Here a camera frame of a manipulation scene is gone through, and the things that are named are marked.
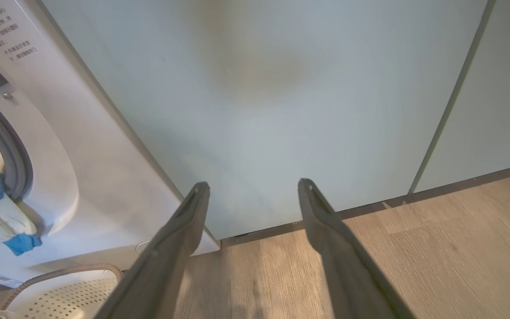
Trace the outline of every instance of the label sticker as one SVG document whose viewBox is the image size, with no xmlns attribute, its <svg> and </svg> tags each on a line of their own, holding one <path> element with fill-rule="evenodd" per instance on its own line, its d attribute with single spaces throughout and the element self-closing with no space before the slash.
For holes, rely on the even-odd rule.
<svg viewBox="0 0 510 319">
<path fill-rule="evenodd" d="M 0 275 L 0 285 L 4 285 L 4 286 L 10 287 L 10 288 L 17 288 L 21 284 L 22 284 L 22 281 L 7 278 L 5 276 Z"/>
<path fill-rule="evenodd" d="M 16 2 L 0 0 L 0 57 L 18 62 L 36 53 L 33 34 L 37 33 Z"/>
</svg>

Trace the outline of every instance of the washing machine door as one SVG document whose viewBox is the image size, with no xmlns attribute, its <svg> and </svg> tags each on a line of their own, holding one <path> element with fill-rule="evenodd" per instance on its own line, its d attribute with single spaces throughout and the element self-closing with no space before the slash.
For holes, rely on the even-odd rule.
<svg viewBox="0 0 510 319">
<path fill-rule="evenodd" d="M 2 67 L 0 153 L 6 194 L 41 235 L 63 228 L 79 197 L 73 166 L 51 126 Z"/>
<path fill-rule="evenodd" d="M 31 188 L 33 169 L 25 146 L 1 112 L 0 152 L 5 165 L 5 192 L 12 200 L 20 200 Z"/>
</svg>

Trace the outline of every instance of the white cloth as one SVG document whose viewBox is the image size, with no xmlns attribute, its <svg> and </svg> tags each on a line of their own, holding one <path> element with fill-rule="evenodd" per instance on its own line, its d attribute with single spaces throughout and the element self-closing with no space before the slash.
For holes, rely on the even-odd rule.
<svg viewBox="0 0 510 319">
<path fill-rule="evenodd" d="M 36 234 L 35 225 L 17 205 L 4 194 L 0 200 L 0 242 L 6 242 L 18 234 Z"/>
</svg>

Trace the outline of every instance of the white cabinet door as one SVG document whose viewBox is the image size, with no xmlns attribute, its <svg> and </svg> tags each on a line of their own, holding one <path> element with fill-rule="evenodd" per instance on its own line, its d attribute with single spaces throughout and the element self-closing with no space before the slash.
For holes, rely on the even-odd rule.
<svg viewBox="0 0 510 319">
<path fill-rule="evenodd" d="M 510 0 L 498 0 L 416 191 L 509 167 Z"/>
<path fill-rule="evenodd" d="M 485 0 L 43 0 L 225 238 L 407 193 Z"/>
</svg>

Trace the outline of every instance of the barcode sticker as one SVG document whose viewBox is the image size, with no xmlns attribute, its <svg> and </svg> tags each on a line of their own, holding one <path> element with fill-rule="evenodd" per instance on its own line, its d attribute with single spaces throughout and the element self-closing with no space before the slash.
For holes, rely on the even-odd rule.
<svg viewBox="0 0 510 319">
<path fill-rule="evenodd" d="M 0 285 L 4 285 L 10 288 L 17 288 L 21 284 L 22 284 L 21 281 L 0 275 Z"/>
</svg>

